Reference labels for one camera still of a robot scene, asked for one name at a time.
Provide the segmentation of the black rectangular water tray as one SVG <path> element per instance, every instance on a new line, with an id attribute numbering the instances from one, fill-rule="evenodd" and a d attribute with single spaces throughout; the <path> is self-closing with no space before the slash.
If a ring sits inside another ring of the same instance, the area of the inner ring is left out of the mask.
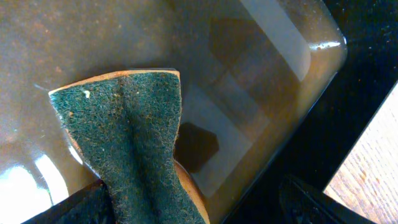
<path id="1" fill-rule="evenodd" d="M 174 159 L 208 223 L 286 223 L 284 177 L 323 192 L 397 81 L 397 2 L 2 1 L 1 222 L 101 179 L 50 91 L 166 69 L 182 95 Z"/>

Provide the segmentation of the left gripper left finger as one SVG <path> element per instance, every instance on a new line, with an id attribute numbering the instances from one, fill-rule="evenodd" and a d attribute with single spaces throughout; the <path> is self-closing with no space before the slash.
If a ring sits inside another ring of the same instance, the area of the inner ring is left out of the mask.
<path id="1" fill-rule="evenodd" d="M 23 224 L 115 224 L 113 204 L 103 180 L 86 186 Z"/>

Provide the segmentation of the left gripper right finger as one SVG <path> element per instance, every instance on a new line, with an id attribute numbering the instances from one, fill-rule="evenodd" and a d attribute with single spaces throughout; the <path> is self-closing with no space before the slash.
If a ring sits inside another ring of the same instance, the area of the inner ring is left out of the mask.
<path id="1" fill-rule="evenodd" d="M 279 204 L 290 224 L 374 224 L 292 175 L 280 183 Z"/>

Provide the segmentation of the orange green scrub sponge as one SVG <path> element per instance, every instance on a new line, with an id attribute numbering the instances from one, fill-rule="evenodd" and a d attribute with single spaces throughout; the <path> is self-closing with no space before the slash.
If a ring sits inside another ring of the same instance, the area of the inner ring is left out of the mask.
<path id="1" fill-rule="evenodd" d="M 107 185 L 117 223 L 208 223 L 196 185 L 174 159 L 177 70 L 105 73 L 49 98 L 71 145 Z"/>

